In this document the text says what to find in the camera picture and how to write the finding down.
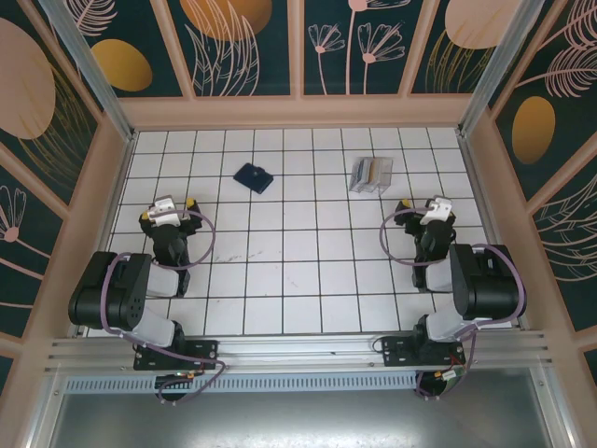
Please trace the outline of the navy card holder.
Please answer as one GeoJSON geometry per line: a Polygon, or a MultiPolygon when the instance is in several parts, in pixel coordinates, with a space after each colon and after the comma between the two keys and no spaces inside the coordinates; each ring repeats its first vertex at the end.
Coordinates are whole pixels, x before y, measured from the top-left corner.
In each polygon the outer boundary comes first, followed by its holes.
{"type": "Polygon", "coordinates": [[[233,179],[256,194],[262,194],[273,182],[274,177],[261,167],[245,163],[233,179]]]}

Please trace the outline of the grey metal sheet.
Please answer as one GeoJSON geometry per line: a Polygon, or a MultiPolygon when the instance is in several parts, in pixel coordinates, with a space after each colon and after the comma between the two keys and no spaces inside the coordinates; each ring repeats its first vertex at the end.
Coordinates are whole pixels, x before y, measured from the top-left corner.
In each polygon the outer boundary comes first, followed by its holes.
{"type": "Polygon", "coordinates": [[[571,448],[528,392],[424,401],[407,390],[67,395],[35,448],[571,448]]]}

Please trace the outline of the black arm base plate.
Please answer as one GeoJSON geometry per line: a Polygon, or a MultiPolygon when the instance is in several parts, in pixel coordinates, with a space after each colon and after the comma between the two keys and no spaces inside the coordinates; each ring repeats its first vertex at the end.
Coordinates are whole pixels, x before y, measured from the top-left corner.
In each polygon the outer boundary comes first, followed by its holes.
{"type": "Polygon", "coordinates": [[[416,341],[413,337],[382,338],[385,367],[442,367],[465,365],[465,351],[460,343],[416,341]]]}
{"type": "Polygon", "coordinates": [[[135,371],[199,371],[214,370],[218,342],[187,341],[161,347],[159,351],[136,345],[132,368],[135,371]]]}

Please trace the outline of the aluminium frame post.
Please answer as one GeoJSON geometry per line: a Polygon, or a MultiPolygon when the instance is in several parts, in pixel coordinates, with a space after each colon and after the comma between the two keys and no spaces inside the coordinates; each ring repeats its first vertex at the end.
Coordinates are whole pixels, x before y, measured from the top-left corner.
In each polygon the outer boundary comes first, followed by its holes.
{"type": "Polygon", "coordinates": [[[92,55],[88,43],[76,28],[67,6],[62,0],[39,0],[39,3],[49,21],[55,26],[69,53],[78,63],[82,75],[89,82],[91,90],[104,108],[104,112],[111,119],[118,133],[129,143],[133,138],[134,129],[126,118],[101,67],[92,55]]]}
{"type": "Polygon", "coordinates": [[[500,43],[484,69],[458,124],[458,137],[466,139],[488,105],[501,80],[535,25],[545,0],[521,0],[500,43]]]}

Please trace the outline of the long aluminium rail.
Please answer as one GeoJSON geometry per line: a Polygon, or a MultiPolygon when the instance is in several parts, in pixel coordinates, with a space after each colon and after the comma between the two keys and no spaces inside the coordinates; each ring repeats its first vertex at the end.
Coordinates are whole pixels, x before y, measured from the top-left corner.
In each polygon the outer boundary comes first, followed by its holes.
{"type": "MultiPolygon", "coordinates": [[[[317,336],[220,337],[217,358],[230,373],[379,371],[382,355],[372,334],[317,336]]],[[[552,355],[541,331],[490,329],[478,333],[476,344],[464,342],[475,369],[548,366],[552,355]]],[[[42,361],[46,372],[92,374],[131,372],[132,345],[119,338],[58,339],[42,361]]]]}

